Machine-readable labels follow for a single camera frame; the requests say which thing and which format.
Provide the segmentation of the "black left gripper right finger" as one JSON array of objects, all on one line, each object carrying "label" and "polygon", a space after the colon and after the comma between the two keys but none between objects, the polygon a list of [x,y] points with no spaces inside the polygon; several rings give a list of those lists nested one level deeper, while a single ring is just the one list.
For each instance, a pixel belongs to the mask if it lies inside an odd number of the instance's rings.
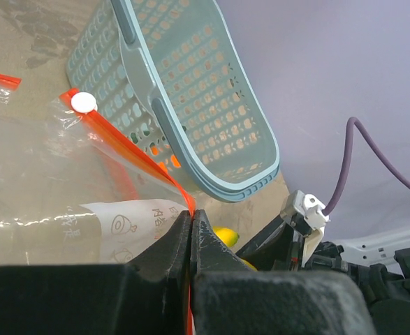
[{"label": "black left gripper right finger", "polygon": [[360,290],[330,271],[254,271],[194,214],[191,310],[197,334],[375,334]]}]

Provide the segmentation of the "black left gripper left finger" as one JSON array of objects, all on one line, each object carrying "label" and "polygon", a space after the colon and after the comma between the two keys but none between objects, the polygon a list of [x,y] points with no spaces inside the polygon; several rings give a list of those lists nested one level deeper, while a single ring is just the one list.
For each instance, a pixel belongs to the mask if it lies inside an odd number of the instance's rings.
[{"label": "black left gripper left finger", "polygon": [[191,216],[123,264],[0,267],[0,334],[188,334]]}]

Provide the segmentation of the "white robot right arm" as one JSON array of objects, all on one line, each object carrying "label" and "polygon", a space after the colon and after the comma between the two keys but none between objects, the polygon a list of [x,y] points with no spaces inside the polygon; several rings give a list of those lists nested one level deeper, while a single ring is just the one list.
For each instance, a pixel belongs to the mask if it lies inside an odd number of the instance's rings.
[{"label": "white robot right arm", "polygon": [[[276,217],[236,254],[257,270],[290,270],[298,261],[302,240]],[[345,244],[324,241],[303,269],[348,276],[361,291],[377,334],[410,334],[410,247],[393,251],[389,260],[368,265],[349,260]]]}]

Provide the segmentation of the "yellow banana bunch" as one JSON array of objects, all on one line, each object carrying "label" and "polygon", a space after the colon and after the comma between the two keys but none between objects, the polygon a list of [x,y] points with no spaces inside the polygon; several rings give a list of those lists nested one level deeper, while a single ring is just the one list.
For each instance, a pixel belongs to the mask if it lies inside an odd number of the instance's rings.
[{"label": "yellow banana bunch", "polygon": [[238,271],[242,268],[250,269],[252,271],[257,271],[257,268],[253,266],[250,262],[236,256],[234,252],[230,249],[234,245],[236,245],[237,241],[239,240],[239,234],[230,229],[225,227],[217,227],[214,226],[212,228],[213,233],[221,240],[221,243],[225,246],[223,247],[224,252],[224,260],[220,261],[217,265],[218,270],[224,271]]}]

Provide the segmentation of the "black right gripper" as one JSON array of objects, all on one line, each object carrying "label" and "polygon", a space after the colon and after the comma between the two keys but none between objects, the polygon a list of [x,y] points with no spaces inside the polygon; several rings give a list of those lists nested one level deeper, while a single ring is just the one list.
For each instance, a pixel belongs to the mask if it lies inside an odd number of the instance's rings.
[{"label": "black right gripper", "polygon": [[295,223],[287,224],[280,216],[271,220],[252,237],[236,256],[246,260],[257,270],[270,271],[276,260],[285,261],[289,271],[328,270],[349,273],[349,264],[341,257],[344,249],[332,242],[319,243],[313,252],[306,251],[310,236],[299,231]]}]

